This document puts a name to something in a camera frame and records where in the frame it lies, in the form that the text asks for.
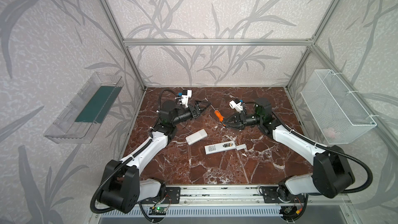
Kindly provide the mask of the orange handled screwdriver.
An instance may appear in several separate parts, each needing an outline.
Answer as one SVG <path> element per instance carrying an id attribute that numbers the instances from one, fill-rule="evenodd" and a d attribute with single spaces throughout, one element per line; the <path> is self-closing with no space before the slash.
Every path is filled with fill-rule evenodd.
<path id="1" fill-rule="evenodd" d="M 213 110 L 214 110 L 214 114 L 215 114 L 216 117 L 219 119 L 219 122 L 220 122 L 222 125 L 225 125 L 225 124 L 223 123 L 224 117 L 222 116 L 221 112 L 219 112 L 218 110 L 216 110 L 213 106 L 212 106 L 212 108 L 213 108 Z"/>

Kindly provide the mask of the white battery cover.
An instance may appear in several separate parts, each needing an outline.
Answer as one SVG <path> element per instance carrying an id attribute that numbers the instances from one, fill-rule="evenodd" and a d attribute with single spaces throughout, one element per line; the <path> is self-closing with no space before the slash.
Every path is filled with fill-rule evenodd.
<path id="1" fill-rule="evenodd" d="M 246 148 L 247 148 L 246 144 L 236 146 L 236 150 L 242 150 L 242 149 L 246 149 Z"/>

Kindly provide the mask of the long white remote control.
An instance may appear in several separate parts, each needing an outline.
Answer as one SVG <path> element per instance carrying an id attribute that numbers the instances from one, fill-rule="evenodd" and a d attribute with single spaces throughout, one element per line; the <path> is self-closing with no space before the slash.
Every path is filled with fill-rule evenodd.
<path id="1" fill-rule="evenodd" d="M 207 146 L 205 146 L 205 153 L 207 155 L 211 155 L 211 154 L 218 153 L 218 152 L 236 149 L 235 143 L 234 143 L 235 144 L 234 147 L 223 147 L 224 143 L 234 143 L 234 142 L 223 142 L 223 143 L 218 143 L 218 144 L 207 145 Z"/>

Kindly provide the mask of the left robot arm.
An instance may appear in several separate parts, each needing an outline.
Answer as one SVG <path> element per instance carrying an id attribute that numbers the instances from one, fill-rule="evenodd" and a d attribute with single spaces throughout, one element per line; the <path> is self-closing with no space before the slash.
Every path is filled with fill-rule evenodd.
<path id="1" fill-rule="evenodd" d="M 157 120 L 148 138 L 121 160 L 111 160 L 106 165 L 102 181 L 90 201 L 91 212 L 103 214 L 116 209 L 127 214 L 146 199 L 163 199 L 164 183 L 156 179 L 141 180 L 141 173 L 171 142 L 178 124 L 197 119 L 210 105 L 209 101 L 195 101 L 187 105 L 165 101 L 158 109 Z"/>

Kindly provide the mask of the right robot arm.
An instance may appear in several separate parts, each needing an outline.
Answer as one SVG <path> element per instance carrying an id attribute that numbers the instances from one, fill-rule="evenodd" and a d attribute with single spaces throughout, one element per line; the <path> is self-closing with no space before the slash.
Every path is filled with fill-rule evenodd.
<path id="1" fill-rule="evenodd" d="M 235 130 L 257 127 L 262 134 L 289 147 L 313 167 L 311 173 L 290 176 L 279 182 L 277 194 L 281 201 L 290 202 L 301 194 L 333 199 L 339 194 L 354 194 L 370 187 L 373 173 L 364 162 L 344 153 L 338 146 L 321 145 L 290 128 L 274 113 L 268 99 L 258 98 L 252 104 L 254 112 L 250 114 L 244 101 L 230 101 L 229 106 L 236 113 L 222 118 L 222 124 Z M 366 181 L 359 187 L 351 187 L 356 179 L 350 161 L 360 165 L 367 174 Z"/>

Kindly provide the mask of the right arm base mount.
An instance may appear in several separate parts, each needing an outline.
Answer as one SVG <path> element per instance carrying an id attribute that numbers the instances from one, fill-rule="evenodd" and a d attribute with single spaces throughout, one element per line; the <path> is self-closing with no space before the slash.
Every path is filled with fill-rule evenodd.
<path id="1" fill-rule="evenodd" d="M 264 203 L 304 203 L 305 195 L 292 195 L 281 186 L 260 186 L 259 193 Z"/>

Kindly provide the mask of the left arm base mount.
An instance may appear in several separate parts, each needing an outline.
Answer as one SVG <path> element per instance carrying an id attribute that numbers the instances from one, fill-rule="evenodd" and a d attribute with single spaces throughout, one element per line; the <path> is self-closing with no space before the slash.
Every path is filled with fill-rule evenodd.
<path id="1" fill-rule="evenodd" d="M 141 201 L 143 204 L 179 204 L 181 197 L 181 187 L 166 186 L 164 191 L 154 198 Z"/>

